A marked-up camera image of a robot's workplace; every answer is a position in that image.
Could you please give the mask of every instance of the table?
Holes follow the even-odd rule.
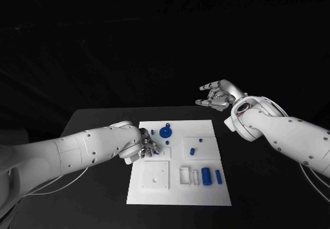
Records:
[[[231,132],[224,112],[209,107],[141,107],[78,110],[61,136],[128,120],[206,120],[213,123],[232,206],[127,205],[131,165],[120,157],[91,167],[69,187],[29,196],[13,229],[323,228],[329,203],[313,189],[298,163],[264,137],[254,142]],[[65,186],[82,170],[43,192]]]

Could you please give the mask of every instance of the blue part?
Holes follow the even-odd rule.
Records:
[[[195,154],[195,149],[192,148],[192,149],[190,149],[190,155],[193,155],[193,154]]]
[[[160,129],[160,136],[163,138],[169,138],[172,136],[172,129],[170,129],[170,124],[166,124],[166,127]]]
[[[203,179],[203,185],[212,185],[211,181],[211,169],[202,168],[202,179]]]
[[[215,174],[216,174],[218,184],[221,185],[221,184],[222,184],[221,171],[216,170],[216,171],[215,171]]]

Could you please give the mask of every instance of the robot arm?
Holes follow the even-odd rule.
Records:
[[[20,198],[53,178],[108,161],[117,155],[131,164],[160,152],[149,131],[120,122],[66,137],[0,146],[0,218]]]
[[[219,111],[234,105],[228,128],[251,142],[264,135],[278,152],[330,177],[330,131],[288,117],[268,98],[248,96],[228,80],[200,87],[205,89],[211,89],[208,100],[196,100],[198,105]]]

